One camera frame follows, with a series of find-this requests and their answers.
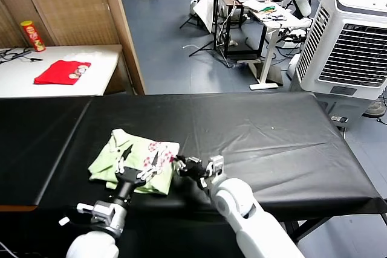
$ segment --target black table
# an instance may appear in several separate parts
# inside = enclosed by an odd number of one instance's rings
[[[91,97],[0,99],[0,210],[32,210]]]
[[[226,173],[249,183],[276,219],[310,220],[294,240],[332,216],[387,212],[345,140],[308,93],[96,97],[40,209],[93,204],[109,195],[102,182],[88,181],[87,167],[116,128],[179,142],[187,156],[224,155]],[[213,218],[214,210],[194,183],[174,177],[170,195],[136,194],[132,212],[198,219]]]

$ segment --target woven panel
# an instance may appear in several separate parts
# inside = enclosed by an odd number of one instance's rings
[[[107,0],[33,0],[57,45],[118,44]]]
[[[16,25],[22,21],[33,21],[34,26],[37,28],[39,35],[43,39],[43,42],[46,46],[55,45],[50,34],[45,28],[39,13],[36,11],[32,0],[3,0],[4,5],[7,7],[9,14],[12,16]],[[28,36],[22,32],[22,35],[25,36],[25,39],[29,43]]]
[[[6,7],[0,2],[0,48],[13,47],[25,47],[25,40]]]

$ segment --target white table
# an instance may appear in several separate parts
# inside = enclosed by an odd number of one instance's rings
[[[2,63],[0,64],[0,98],[103,95],[117,65],[121,76],[124,77],[126,89],[130,90],[121,51],[121,45],[47,47],[41,53],[33,51],[26,55],[43,61],[30,62],[21,57]],[[91,66],[74,85],[35,85],[34,78],[41,75],[57,60],[89,62]]]
[[[270,65],[272,64],[272,58],[274,55],[274,50],[277,41],[279,40],[279,29],[280,28],[286,28],[286,27],[294,27],[294,28],[301,28],[305,26],[305,22],[299,20],[295,16],[293,16],[289,11],[286,11],[283,7],[278,5],[275,2],[271,3],[264,3],[264,2],[258,2],[258,1],[247,1],[243,3],[244,6],[248,5],[245,9],[252,8],[250,11],[253,13],[254,17],[256,17],[259,21],[262,22],[263,25],[265,25],[268,28],[269,33],[272,34],[270,41],[268,43],[267,52],[265,56],[265,61],[262,66],[261,75],[258,77],[258,72],[256,67],[254,66],[253,62],[247,62],[249,64],[249,68],[252,71],[254,78],[257,80],[258,84],[251,84],[250,89],[251,90],[260,90],[260,89],[276,89],[278,88],[278,85],[276,83],[266,83],[268,71],[270,69]],[[257,13],[256,11],[260,11],[261,9],[268,7],[268,6],[274,6],[275,12],[271,13],[270,15],[283,15],[286,18],[286,21],[265,21],[263,20],[267,15],[264,13]]]

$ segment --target pringles can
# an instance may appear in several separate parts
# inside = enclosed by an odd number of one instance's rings
[[[34,23],[32,21],[23,21],[20,23],[20,25],[23,27],[25,33],[30,38],[35,51],[44,51],[46,47],[44,46],[41,37],[37,33]]]

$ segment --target shirt collar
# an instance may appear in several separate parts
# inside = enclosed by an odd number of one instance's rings
[[[111,138],[109,140],[110,148],[119,147],[127,143],[131,139],[130,134],[127,134],[122,129],[114,129],[111,132]]]

